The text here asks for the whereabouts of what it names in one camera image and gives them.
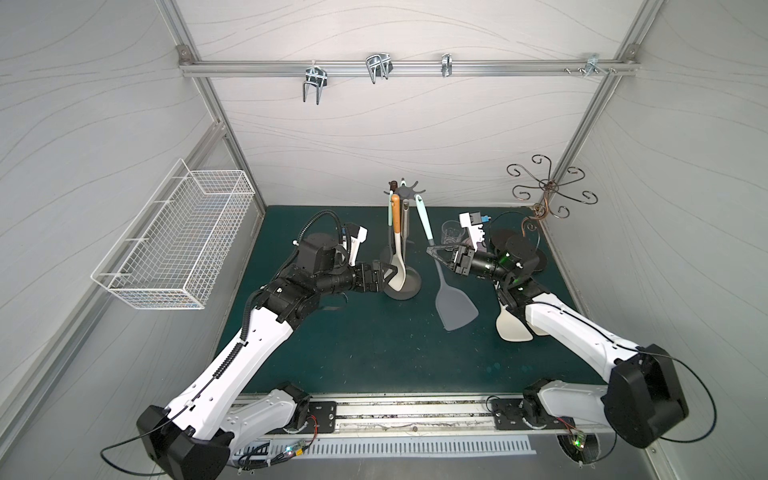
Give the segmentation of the cream spatula wooden handle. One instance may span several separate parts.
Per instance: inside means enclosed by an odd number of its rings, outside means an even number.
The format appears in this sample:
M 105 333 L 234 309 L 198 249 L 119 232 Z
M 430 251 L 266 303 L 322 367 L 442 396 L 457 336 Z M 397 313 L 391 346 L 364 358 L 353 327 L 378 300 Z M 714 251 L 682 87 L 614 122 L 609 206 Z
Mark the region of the cream spatula wooden handle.
M 499 337 L 511 343 L 528 342 L 533 339 L 533 334 L 525 324 L 514 316 L 505 304 L 499 302 L 500 312 L 496 317 L 495 325 Z

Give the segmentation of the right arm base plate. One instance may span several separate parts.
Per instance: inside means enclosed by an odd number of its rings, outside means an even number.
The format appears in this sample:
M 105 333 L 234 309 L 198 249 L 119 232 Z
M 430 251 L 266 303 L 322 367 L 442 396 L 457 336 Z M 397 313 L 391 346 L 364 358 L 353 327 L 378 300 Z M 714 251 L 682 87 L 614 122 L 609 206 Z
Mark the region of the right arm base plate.
M 525 417 L 521 398 L 501 398 L 490 396 L 486 399 L 486 409 L 491 414 L 494 428 L 498 431 L 539 430 Z

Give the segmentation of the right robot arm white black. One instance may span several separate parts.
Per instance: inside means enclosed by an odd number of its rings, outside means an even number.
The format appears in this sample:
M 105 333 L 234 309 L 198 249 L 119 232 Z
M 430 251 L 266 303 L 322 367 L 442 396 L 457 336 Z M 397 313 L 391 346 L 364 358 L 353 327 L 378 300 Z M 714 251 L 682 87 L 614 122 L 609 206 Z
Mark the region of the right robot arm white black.
M 527 333 L 545 333 L 579 356 L 602 379 L 600 385 L 541 379 L 523 393 L 526 422 L 541 429 L 570 417 L 611 428 L 637 448 L 646 448 L 689 416 L 677 373 L 681 360 L 656 344 L 641 346 L 597 325 L 534 279 L 543 255 L 525 236 L 510 230 L 484 240 L 486 217 L 465 214 L 468 242 L 438 244 L 428 254 L 452 272 L 494 282 L 501 308 Z

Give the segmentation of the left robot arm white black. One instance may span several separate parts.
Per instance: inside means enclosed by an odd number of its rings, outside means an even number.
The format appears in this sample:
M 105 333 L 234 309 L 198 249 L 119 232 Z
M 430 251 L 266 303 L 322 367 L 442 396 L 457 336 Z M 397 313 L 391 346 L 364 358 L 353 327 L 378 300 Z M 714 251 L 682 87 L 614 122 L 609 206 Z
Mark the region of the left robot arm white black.
M 310 394 L 291 383 L 243 408 L 232 405 L 268 358 L 321 309 L 323 297 L 402 286 L 406 268 L 399 262 L 358 262 L 364 240 L 363 227 L 342 223 L 332 210 L 310 218 L 289 257 L 248 297 L 241 327 L 227 347 L 168 405 L 150 405 L 139 416 L 135 438 L 157 466 L 157 476 L 216 479 L 226 468 L 269 468 L 311 447 L 310 441 L 298 440 L 269 455 L 256 442 L 278 429 L 310 428 L 318 434 Z

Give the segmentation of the grey turner mint handle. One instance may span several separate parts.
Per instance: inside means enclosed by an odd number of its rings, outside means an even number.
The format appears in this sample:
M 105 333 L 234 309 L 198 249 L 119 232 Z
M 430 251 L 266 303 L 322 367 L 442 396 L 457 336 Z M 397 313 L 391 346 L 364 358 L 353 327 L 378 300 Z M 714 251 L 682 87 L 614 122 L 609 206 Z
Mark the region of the grey turner mint handle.
M 430 247 L 435 246 L 431 223 L 425 202 L 420 194 L 414 196 L 416 208 Z M 479 311 L 464 291 L 450 286 L 444 277 L 440 262 L 434 259 L 438 273 L 439 288 L 435 297 L 435 308 L 446 331 L 463 328 L 477 318 Z

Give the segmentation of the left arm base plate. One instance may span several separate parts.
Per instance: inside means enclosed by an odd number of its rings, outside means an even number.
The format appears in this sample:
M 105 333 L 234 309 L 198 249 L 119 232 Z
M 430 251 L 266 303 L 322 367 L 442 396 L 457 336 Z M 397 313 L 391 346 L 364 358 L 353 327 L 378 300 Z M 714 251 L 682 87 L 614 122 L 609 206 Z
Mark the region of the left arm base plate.
M 329 400 L 311 400 L 298 409 L 301 434 L 310 434 L 318 428 L 320 434 L 330 434 L 336 431 L 338 403 Z

